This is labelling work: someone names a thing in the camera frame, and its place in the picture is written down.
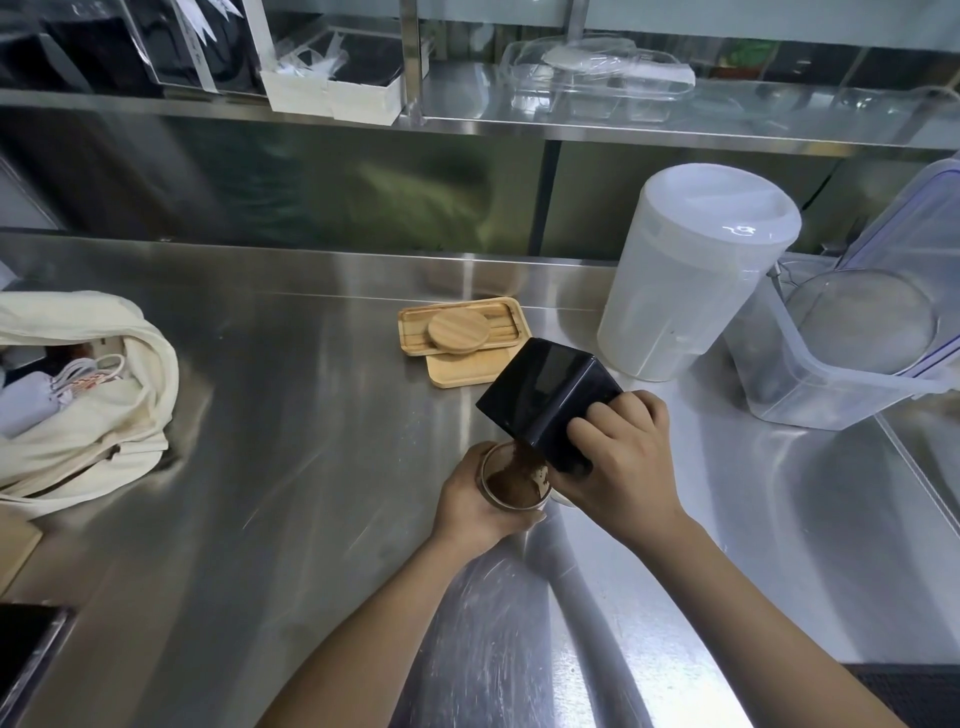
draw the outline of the black container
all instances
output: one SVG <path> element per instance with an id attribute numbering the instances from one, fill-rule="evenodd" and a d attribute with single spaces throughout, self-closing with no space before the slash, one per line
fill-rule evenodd
<path id="1" fill-rule="evenodd" d="M 591 465 L 573 447 L 566 426 L 596 401 L 623 390 L 589 352 L 530 339 L 477 402 L 477 409 L 526 443 L 561 473 L 585 474 Z"/>

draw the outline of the right hand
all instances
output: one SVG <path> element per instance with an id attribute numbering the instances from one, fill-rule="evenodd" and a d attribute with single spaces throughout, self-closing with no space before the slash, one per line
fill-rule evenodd
<path id="1" fill-rule="evenodd" d="M 575 480 L 551 469 L 550 484 L 626 547 L 655 549 L 689 521 L 677 497 L 669 429 L 666 404 L 650 392 L 595 402 L 566 427 L 593 470 Z"/>

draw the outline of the wooden tray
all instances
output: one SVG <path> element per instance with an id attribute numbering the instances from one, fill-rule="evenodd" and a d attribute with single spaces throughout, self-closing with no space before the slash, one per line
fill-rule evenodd
<path id="1" fill-rule="evenodd" d="M 426 372 L 436 386 L 466 387 L 470 384 L 486 384 L 497 378 L 526 343 L 529 336 L 511 347 L 487 349 L 458 356 L 438 353 L 426 357 Z"/>
<path id="2" fill-rule="evenodd" d="M 463 301 L 457 303 L 436 303 L 435 305 L 404 308 L 396 315 L 396 326 L 400 332 L 400 348 L 407 356 L 427 356 L 444 354 L 430 341 L 426 325 L 437 311 L 445 308 L 463 306 L 482 313 L 490 322 L 490 338 L 478 352 L 491 349 L 505 349 L 523 344 L 530 337 L 530 327 L 523 316 L 523 309 L 515 299 L 506 296 L 483 301 Z"/>

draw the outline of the round wooden lid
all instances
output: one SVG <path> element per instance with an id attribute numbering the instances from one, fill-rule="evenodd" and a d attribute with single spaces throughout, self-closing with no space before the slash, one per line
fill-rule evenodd
<path id="1" fill-rule="evenodd" d="M 470 353 L 487 343 L 490 322 L 471 308 L 447 308 L 430 319 L 426 333 L 437 349 L 448 353 Z"/>

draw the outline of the forearm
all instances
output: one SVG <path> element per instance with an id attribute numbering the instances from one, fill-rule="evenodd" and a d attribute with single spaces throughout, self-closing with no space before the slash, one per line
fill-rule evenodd
<path id="1" fill-rule="evenodd" d="M 466 558 L 428 540 L 300 666 L 258 728 L 384 728 Z"/>
<path id="2" fill-rule="evenodd" d="M 757 728 L 904 728 L 688 520 L 631 545 L 696 629 Z"/>

